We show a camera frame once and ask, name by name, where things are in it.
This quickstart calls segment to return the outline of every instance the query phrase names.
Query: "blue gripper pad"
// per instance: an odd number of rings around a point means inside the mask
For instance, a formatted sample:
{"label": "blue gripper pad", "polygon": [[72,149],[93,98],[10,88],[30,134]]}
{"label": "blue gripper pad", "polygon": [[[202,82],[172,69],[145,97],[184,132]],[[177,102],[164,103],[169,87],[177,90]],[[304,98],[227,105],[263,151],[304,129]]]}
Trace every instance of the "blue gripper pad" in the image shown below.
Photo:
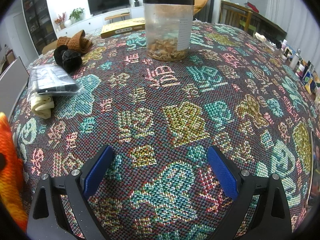
{"label": "blue gripper pad", "polygon": [[226,196],[231,197],[232,200],[235,200],[238,196],[236,179],[213,147],[209,147],[207,157],[224,193]]}
{"label": "blue gripper pad", "polygon": [[113,149],[111,146],[108,146],[84,180],[83,195],[85,199],[88,199],[97,192],[100,182],[112,162],[112,157]]}

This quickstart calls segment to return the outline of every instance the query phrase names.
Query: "black fuzzy object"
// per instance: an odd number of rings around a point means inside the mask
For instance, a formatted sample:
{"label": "black fuzzy object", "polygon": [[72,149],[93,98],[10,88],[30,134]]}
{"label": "black fuzzy object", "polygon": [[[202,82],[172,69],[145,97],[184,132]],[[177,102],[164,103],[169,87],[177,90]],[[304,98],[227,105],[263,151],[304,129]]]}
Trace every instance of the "black fuzzy object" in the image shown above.
{"label": "black fuzzy object", "polygon": [[68,49],[62,55],[62,62],[63,69],[70,74],[81,66],[81,54],[73,49]]}
{"label": "black fuzzy object", "polygon": [[62,55],[68,49],[67,45],[61,45],[54,50],[53,56],[57,65],[63,67]]}

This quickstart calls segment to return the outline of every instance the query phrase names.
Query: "black display cabinet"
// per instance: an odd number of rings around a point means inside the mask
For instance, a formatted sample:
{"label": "black display cabinet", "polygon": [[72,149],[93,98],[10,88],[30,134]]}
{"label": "black display cabinet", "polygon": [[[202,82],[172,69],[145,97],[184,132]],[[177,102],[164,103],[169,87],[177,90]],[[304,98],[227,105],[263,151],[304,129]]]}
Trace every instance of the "black display cabinet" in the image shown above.
{"label": "black display cabinet", "polygon": [[40,55],[46,45],[57,39],[47,0],[22,0],[22,7],[31,39]]}

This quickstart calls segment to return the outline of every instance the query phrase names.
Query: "orange plush toy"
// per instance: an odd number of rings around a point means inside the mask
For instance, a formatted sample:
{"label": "orange plush toy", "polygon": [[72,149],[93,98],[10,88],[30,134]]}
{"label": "orange plush toy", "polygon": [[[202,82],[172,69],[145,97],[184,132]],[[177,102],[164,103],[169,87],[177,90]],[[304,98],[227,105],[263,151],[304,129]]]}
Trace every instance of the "orange plush toy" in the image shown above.
{"label": "orange plush toy", "polygon": [[0,201],[25,232],[28,216],[19,195],[22,186],[22,160],[17,157],[8,119],[4,113],[0,112]]}

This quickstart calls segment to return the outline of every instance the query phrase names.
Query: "television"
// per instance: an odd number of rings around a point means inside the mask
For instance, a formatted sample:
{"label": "television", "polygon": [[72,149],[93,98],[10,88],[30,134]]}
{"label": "television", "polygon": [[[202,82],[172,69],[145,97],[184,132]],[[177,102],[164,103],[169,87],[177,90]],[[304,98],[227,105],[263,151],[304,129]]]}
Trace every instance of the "television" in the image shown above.
{"label": "television", "polygon": [[90,14],[99,14],[108,9],[130,5],[129,0],[88,0]]}

